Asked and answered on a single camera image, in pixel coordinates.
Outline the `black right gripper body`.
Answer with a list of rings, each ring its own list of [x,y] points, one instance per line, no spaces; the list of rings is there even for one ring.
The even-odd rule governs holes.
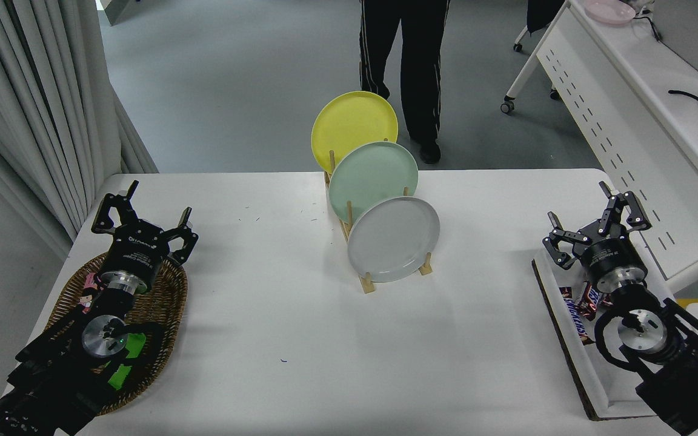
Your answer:
[[[585,248],[580,263],[592,285],[624,285],[645,281],[648,268],[626,236],[596,241]]]

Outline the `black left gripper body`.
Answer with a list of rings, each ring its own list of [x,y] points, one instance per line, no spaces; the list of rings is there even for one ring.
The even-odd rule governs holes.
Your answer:
[[[144,220],[117,226],[102,263],[102,284],[111,288],[114,280],[127,276],[138,280],[137,290],[151,290],[170,252],[163,233],[161,227]]]

